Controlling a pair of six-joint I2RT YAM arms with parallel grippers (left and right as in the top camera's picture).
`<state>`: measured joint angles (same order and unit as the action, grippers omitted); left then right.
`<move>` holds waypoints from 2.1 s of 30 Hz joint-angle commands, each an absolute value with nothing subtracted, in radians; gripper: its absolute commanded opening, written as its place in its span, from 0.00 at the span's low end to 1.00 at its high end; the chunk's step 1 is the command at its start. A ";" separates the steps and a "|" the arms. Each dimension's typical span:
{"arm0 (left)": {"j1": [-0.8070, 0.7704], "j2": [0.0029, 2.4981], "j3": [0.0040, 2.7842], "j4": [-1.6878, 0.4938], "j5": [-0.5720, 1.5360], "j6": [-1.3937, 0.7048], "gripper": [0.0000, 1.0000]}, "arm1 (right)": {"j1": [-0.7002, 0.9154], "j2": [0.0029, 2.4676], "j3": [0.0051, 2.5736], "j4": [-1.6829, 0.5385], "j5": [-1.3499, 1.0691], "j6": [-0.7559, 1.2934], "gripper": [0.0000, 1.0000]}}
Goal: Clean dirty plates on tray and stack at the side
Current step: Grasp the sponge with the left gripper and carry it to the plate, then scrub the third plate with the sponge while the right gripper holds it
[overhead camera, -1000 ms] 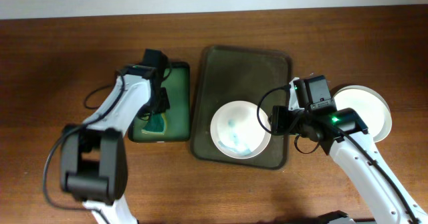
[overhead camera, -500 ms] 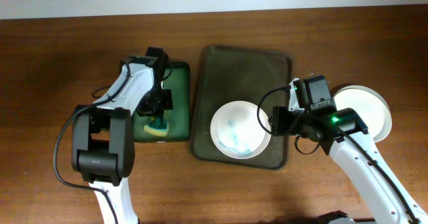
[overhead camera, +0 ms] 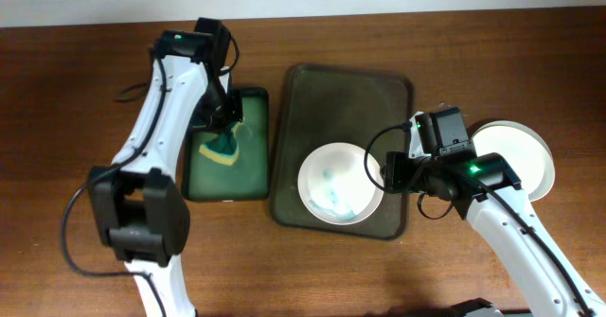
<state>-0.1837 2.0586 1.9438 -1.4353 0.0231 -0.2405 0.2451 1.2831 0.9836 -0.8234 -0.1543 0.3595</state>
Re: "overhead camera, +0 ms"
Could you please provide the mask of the green yellow sponge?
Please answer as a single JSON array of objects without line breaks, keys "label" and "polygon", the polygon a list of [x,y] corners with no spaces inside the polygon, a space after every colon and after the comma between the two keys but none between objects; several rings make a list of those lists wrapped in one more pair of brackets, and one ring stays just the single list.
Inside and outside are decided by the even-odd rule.
[{"label": "green yellow sponge", "polygon": [[239,121],[231,124],[226,131],[218,133],[213,139],[204,142],[199,152],[217,164],[231,167],[239,158],[240,147],[237,140],[237,131],[241,126]]}]

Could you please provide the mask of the white plate pink rim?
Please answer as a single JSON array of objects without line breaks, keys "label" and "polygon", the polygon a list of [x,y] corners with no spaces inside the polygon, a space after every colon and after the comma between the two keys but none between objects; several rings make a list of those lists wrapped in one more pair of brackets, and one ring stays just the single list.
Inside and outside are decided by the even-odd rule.
[{"label": "white plate pink rim", "polygon": [[379,163],[349,143],[330,143],[312,151],[298,171],[296,184],[307,210],[331,225],[366,220],[383,199]]}]

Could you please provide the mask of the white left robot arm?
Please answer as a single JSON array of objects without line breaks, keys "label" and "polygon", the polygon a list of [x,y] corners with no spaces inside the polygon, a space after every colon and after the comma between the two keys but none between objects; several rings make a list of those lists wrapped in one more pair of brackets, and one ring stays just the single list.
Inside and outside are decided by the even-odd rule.
[{"label": "white left robot arm", "polygon": [[154,44],[152,77],[128,141],[108,167],[93,167],[88,192],[102,244],[135,278],[149,316],[194,316],[182,266],[190,214],[176,186],[190,132],[218,132],[238,153],[241,98],[225,59],[237,44],[226,28],[167,30]]}]

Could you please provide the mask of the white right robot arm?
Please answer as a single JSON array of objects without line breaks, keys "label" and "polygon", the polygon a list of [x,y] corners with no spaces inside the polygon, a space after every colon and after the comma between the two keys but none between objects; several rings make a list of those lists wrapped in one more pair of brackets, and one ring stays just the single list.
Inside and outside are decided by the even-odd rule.
[{"label": "white right robot arm", "polygon": [[492,248],[533,315],[605,314],[605,302],[546,231],[503,156],[411,159],[390,151],[383,175],[387,193],[418,192],[449,202]]}]

